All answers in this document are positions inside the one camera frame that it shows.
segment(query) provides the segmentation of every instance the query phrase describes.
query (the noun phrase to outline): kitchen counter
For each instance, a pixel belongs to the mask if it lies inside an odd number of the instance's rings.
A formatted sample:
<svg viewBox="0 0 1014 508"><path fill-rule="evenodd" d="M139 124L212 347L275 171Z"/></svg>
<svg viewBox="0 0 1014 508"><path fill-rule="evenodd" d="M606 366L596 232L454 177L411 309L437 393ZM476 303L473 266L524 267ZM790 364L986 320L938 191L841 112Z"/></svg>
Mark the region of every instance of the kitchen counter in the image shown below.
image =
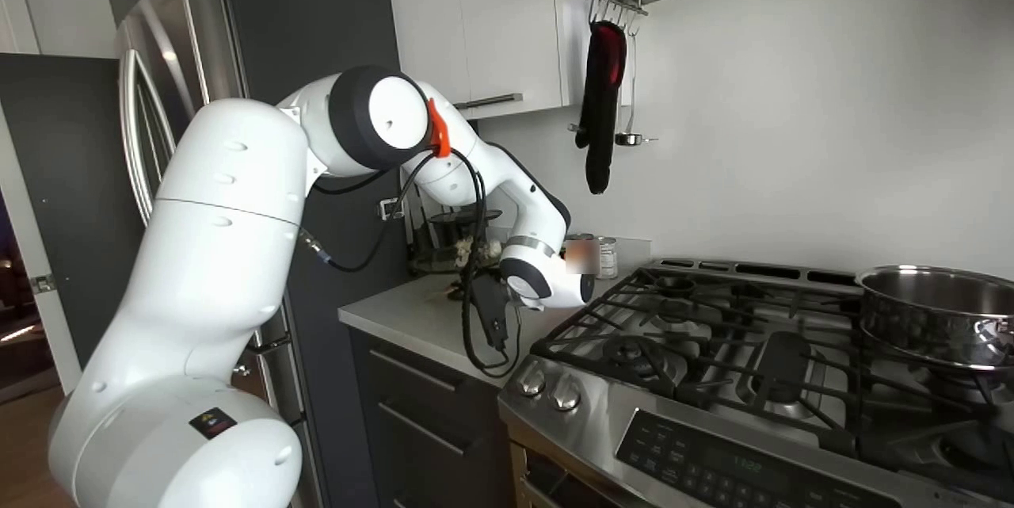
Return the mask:
<svg viewBox="0 0 1014 508"><path fill-rule="evenodd" d="M620 278L631 270L620 270ZM370 298L360 299L338 310L338 317L344 324L376 336L386 342L402 346L410 352L427 357L439 364L472 375L498 387L503 387L510 375L500 379L487 377L472 365L464 353L461 338L461 303L447 299L445 292L454 280L448 274L431 274L411 283L380 292ZM595 281L593 298L612 288L620 278L612 281ZM566 317L577 312L577 308L542 310L535 312L519 308L521 317L521 356L528 354L532 343L549 334ZM511 361L515 353L516 323L511 308L507 308L507 355ZM503 359L500 353L486 345L486 336L475 306L472 310L472 341L476 355L486 363Z"/></svg>

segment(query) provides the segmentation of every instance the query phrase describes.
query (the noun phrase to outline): black oven mitt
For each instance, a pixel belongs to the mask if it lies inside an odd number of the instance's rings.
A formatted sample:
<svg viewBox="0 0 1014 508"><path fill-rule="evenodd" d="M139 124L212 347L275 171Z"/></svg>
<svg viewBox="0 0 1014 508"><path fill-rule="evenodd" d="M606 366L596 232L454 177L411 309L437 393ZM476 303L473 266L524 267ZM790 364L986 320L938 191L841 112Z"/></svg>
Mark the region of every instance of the black oven mitt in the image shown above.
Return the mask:
<svg viewBox="0 0 1014 508"><path fill-rule="evenodd" d="M623 28L608 20L591 23L580 129L574 136L574 143L577 147L588 148L584 176L588 180L588 191L596 195L604 193L609 186L617 106L626 65L627 35Z"/></svg>

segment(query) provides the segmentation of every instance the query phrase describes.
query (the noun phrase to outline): tin can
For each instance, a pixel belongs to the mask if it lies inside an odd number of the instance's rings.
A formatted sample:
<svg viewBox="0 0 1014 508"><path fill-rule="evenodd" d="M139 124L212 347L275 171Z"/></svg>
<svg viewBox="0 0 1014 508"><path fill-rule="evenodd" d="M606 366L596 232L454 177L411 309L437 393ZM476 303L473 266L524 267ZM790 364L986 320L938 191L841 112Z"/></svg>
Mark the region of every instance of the tin can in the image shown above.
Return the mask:
<svg viewBox="0 0 1014 508"><path fill-rule="evenodd" d="M614 237L598 237L598 274L595 274L595 278L608 281L619 276L617 239Z"/></svg>

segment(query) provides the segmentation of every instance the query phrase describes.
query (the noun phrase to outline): white robotic arm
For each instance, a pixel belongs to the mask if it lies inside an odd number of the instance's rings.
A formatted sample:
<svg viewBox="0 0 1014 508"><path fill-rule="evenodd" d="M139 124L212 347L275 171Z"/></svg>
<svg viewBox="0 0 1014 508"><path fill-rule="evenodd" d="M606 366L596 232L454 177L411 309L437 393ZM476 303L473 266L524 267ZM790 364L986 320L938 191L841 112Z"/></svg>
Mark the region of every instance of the white robotic arm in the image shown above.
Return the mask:
<svg viewBox="0 0 1014 508"><path fill-rule="evenodd" d="M518 204L501 269L531 306L580 306L590 277L559 250L569 215L431 86L356 68L279 107L221 99L198 112L159 187L127 292L75 391L55 415L50 467L81 507L282 507L300 443L277 413L228 385L250 335L278 310L305 195L318 176L415 168L430 154L426 97L451 146ZM417 183L476 201L459 158Z"/></svg>

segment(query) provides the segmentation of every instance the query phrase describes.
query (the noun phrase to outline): gas stove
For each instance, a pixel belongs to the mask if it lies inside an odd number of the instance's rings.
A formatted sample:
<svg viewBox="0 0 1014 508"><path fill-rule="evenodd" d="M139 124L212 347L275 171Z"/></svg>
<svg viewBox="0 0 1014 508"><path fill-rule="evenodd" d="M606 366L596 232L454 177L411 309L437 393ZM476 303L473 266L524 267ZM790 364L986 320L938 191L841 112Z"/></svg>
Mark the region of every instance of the gas stove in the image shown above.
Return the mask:
<svg viewBox="0 0 1014 508"><path fill-rule="evenodd" d="M834 271L659 260L536 342L501 417L602 505L1014 506L1014 375L877 345L861 294ZM519 494L552 498L531 464Z"/></svg>

